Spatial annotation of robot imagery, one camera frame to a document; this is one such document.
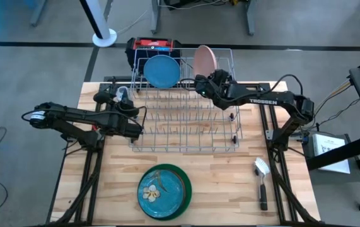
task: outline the dish rack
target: dish rack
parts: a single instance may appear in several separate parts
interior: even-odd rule
[[[159,52],[156,49],[147,49],[146,53],[149,50]],[[180,79],[194,78],[195,50],[173,50],[180,51],[180,57],[173,57],[180,65]],[[130,142],[129,146],[133,151],[227,153],[239,147],[243,133],[238,107],[226,110],[215,107],[210,99],[203,98],[194,91],[188,91],[192,89],[193,82],[183,85],[178,82],[169,89],[153,87],[139,70],[141,63],[146,62],[149,56],[146,54],[146,58],[137,59],[137,51],[145,49],[136,50],[135,53],[130,96],[136,107],[145,106],[148,111],[146,115],[143,111],[138,115],[137,121],[140,124],[144,121],[144,130],[138,140]],[[236,79],[231,49],[212,51],[216,56],[218,68],[226,70]],[[170,53],[161,51],[161,54],[168,56]]]

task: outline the pink plate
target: pink plate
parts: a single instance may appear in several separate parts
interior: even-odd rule
[[[194,76],[199,74],[208,77],[217,69],[218,63],[213,51],[205,45],[199,46],[194,55]]]

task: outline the white pole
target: white pole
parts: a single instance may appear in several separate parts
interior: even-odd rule
[[[117,40],[117,32],[109,29],[97,0],[80,0],[84,12],[94,30],[93,43],[98,47],[109,47]]]

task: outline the plate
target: plate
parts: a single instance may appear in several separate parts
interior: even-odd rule
[[[143,74],[156,88],[171,88],[180,79],[178,62],[167,55],[156,55],[144,65]]]
[[[203,75],[208,77],[217,69],[218,63],[213,51],[205,45],[199,46],[194,55],[194,76]]]
[[[162,164],[148,170],[139,182],[137,199],[141,209],[157,220],[178,217],[192,195],[188,176],[179,167]]]

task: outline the wooden table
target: wooden table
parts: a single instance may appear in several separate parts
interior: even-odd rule
[[[95,109],[93,95],[98,92],[99,85],[83,84],[78,108]],[[275,90],[287,90],[286,83],[281,82]],[[268,211],[261,211],[258,203],[258,178],[253,174],[253,162],[256,157],[261,157],[268,163],[258,105],[244,105],[240,107],[240,113],[243,139],[234,153],[139,153],[133,152],[128,140],[123,137],[106,138],[93,224],[279,224],[270,175],[265,178]],[[282,127],[289,115],[280,107],[276,108],[276,115],[279,127]],[[80,128],[90,130],[89,125],[80,125]],[[300,143],[291,141],[289,146],[302,151]],[[75,145],[67,152],[78,148],[79,145]],[[64,160],[51,221],[61,217],[77,196],[85,154],[85,151],[80,151]],[[320,219],[305,158],[294,152],[285,152],[285,156],[294,194],[314,218]],[[160,163],[170,163],[182,168],[189,176],[193,190],[189,208],[177,219],[165,222],[146,216],[137,203],[137,185],[142,175]],[[88,201],[89,198],[86,198],[82,218],[86,217]],[[282,203],[289,219],[284,194]]]

